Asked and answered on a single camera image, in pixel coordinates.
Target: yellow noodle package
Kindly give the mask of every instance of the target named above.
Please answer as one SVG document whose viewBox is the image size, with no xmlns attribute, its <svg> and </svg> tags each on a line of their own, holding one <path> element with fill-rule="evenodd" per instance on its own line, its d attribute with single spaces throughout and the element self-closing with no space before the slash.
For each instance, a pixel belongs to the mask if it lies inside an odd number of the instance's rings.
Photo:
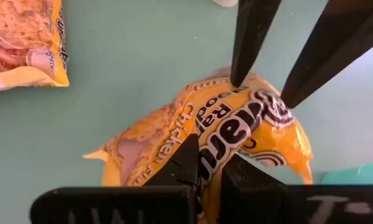
<svg viewBox="0 0 373 224">
<path fill-rule="evenodd" d="M 106 161 L 104 186 L 143 186 L 191 133 L 199 135 L 199 223 L 216 223 L 221 171 L 240 151 L 267 166 L 288 165 L 312 183 L 312 153 L 298 121 L 261 77 L 249 74 L 240 88 L 229 68 L 187 85 L 163 106 L 85 158 Z"/>
<path fill-rule="evenodd" d="M 61 0 L 0 0 L 0 90 L 68 86 Z"/>
</svg>

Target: teal object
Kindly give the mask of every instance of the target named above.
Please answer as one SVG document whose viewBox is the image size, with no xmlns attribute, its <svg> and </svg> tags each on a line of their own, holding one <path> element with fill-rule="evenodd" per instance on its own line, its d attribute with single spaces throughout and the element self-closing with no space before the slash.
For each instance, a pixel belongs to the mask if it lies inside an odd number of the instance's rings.
<svg viewBox="0 0 373 224">
<path fill-rule="evenodd" d="M 323 174 L 320 184 L 373 184 L 373 164 Z"/>
<path fill-rule="evenodd" d="M 325 3 L 282 1 L 254 65 L 278 90 Z M 231 61 L 236 8 L 63 0 L 63 10 L 70 87 L 0 93 L 0 224 L 29 223 L 30 205 L 49 189 L 98 186 L 103 163 L 81 155 Z M 373 50 L 293 113 L 310 138 L 314 177 L 373 162 Z M 300 181 L 286 168 L 275 171 L 284 182 Z"/>
</svg>

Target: yellow packaging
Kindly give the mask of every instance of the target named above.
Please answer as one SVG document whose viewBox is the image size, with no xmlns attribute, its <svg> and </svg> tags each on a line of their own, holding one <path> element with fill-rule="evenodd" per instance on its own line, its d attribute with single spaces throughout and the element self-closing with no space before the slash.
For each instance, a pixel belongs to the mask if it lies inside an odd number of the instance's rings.
<svg viewBox="0 0 373 224">
<path fill-rule="evenodd" d="M 67 62 L 61 0 L 0 0 L 0 90 L 69 86 Z"/>
<path fill-rule="evenodd" d="M 241 153 L 267 165 L 287 164 L 312 183 L 308 138 L 298 121 L 261 77 L 249 74 L 240 88 L 229 83 L 229 68 L 187 85 L 163 106 L 85 158 L 106 161 L 104 186 L 143 186 L 191 133 L 199 135 L 199 223 L 216 223 L 221 172 Z"/>
</svg>

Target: teal table surface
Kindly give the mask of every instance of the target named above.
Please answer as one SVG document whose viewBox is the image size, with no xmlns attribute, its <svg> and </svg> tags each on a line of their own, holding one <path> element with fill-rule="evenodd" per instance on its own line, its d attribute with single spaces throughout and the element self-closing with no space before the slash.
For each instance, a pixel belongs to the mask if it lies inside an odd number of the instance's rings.
<svg viewBox="0 0 373 224">
<path fill-rule="evenodd" d="M 284 0 L 254 70 L 279 90 L 325 0 Z M 229 65 L 236 8 L 209 0 L 63 0 L 69 88 L 0 93 L 0 224 L 29 223 L 38 195 L 98 186 L 85 160 L 188 82 Z M 373 162 L 373 49 L 294 111 L 315 173 Z M 273 174 L 299 180 L 287 169 Z"/>
</svg>

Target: plastic wrapper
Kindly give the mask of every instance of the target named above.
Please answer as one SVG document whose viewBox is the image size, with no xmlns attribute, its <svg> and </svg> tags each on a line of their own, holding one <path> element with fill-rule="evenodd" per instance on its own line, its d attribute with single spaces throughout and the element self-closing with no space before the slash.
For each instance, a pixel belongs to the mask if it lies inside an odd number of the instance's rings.
<svg viewBox="0 0 373 224">
<path fill-rule="evenodd" d="M 310 144 L 279 93 L 255 74 L 234 88 L 229 68 L 187 85 L 85 158 L 106 161 L 104 186 L 143 186 L 191 133 L 199 135 L 200 223 L 216 223 L 221 171 L 237 151 L 270 167 L 288 165 L 312 183 Z"/>
<path fill-rule="evenodd" d="M 0 90 L 68 86 L 61 0 L 0 0 Z"/>
</svg>

